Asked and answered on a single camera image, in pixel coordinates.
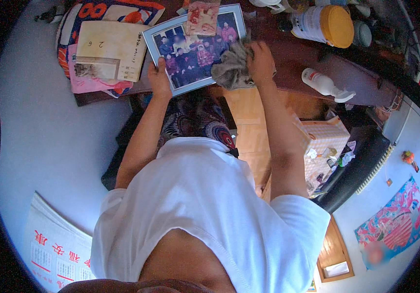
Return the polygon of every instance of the gray cloth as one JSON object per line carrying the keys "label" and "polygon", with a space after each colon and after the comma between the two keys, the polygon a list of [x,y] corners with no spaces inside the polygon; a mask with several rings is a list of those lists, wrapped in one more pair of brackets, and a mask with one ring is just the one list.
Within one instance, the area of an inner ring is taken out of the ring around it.
{"label": "gray cloth", "polygon": [[247,54],[253,56],[254,52],[244,47],[247,43],[250,43],[250,39],[232,44],[230,49],[221,55],[221,63],[213,64],[211,74],[217,85],[229,91],[255,88],[246,62]]}

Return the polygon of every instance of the white spray bottle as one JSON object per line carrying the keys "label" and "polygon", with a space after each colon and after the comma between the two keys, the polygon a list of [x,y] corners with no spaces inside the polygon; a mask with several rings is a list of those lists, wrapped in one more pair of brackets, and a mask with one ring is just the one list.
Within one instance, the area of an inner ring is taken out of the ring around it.
{"label": "white spray bottle", "polygon": [[345,103],[351,99],[356,92],[341,91],[335,85],[334,81],[325,74],[322,74],[312,68],[306,68],[301,75],[303,82],[324,96],[334,96],[335,102]]}

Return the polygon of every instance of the wooden cabinet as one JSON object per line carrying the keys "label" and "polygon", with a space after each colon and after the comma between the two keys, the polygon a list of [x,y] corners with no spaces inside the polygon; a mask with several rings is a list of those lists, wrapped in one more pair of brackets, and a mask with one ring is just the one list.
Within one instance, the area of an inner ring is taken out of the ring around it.
{"label": "wooden cabinet", "polygon": [[347,247],[338,230],[334,216],[331,216],[324,244],[317,260],[317,267],[322,283],[353,277],[353,267]]}

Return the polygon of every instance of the family photo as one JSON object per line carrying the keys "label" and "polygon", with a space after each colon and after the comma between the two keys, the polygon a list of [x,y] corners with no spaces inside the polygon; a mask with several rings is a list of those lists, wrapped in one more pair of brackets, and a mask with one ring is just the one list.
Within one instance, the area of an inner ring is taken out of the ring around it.
{"label": "family photo", "polygon": [[187,36],[178,25],[153,35],[166,70],[175,89],[211,77],[211,67],[221,61],[221,55],[239,40],[233,13],[218,15],[216,35]]}

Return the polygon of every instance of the yellow lid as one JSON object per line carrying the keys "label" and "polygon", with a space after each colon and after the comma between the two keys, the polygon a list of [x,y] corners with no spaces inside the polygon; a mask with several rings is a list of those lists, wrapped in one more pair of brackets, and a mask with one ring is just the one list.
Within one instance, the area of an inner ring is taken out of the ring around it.
{"label": "yellow lid", "polygon": [[322,9],[320,29],[327,42],[335,47],[348,48],[353,43],[353,21],[341,6],[327,5]]}

